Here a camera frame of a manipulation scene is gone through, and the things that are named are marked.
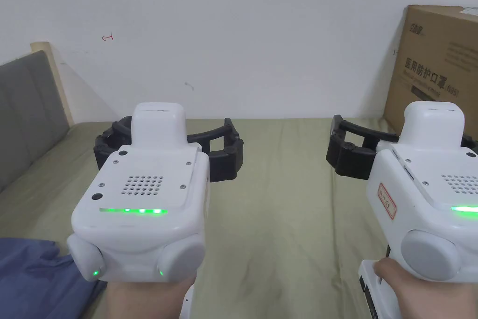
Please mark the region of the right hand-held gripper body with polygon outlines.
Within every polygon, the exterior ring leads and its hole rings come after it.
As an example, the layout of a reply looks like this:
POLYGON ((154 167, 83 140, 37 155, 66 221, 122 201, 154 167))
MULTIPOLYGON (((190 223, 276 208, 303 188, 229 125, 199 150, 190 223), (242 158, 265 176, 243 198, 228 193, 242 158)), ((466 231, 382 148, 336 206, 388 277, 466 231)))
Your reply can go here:
POLYGON ((461 109, 413 102, 400 135, 362 127, 358 134, 376 145, 366 195, 390 257, 426 282, 476 284, 478 160, 462 143, 461 109))

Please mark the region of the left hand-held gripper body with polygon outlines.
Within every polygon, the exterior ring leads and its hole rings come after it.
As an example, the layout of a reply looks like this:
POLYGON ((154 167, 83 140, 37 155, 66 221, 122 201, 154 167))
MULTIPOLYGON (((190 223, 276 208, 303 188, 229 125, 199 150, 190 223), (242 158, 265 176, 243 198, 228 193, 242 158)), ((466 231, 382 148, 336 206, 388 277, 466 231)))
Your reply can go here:
POLYGON ((210 160, 188 143, 185 110, 140 103, 131 143, 100 150, 100 169, 72 216, 70 254, 87 281, 174 283, 205 256, 210 160))

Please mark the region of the person's left hand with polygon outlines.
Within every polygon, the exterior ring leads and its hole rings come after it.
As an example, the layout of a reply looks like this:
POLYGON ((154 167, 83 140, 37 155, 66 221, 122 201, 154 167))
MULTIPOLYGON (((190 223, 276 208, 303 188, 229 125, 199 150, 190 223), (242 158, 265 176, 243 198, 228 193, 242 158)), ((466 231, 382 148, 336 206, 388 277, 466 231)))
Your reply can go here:
POLYGON ((109 282, 106 287, 108 319, 178 319, 186 293, 195 277, 178 283, 109 282))

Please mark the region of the person's right hand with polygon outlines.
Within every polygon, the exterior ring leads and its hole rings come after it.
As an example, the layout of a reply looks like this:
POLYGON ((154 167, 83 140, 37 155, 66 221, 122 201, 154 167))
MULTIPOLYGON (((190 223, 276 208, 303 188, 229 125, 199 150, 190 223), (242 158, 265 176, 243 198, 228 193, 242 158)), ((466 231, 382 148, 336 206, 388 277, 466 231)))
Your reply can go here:
POLYGON ((472 284, 425 281, 405 271, 392 258, 377 261, 374 271, 395 292, 404 319, 477 318, 472 284))

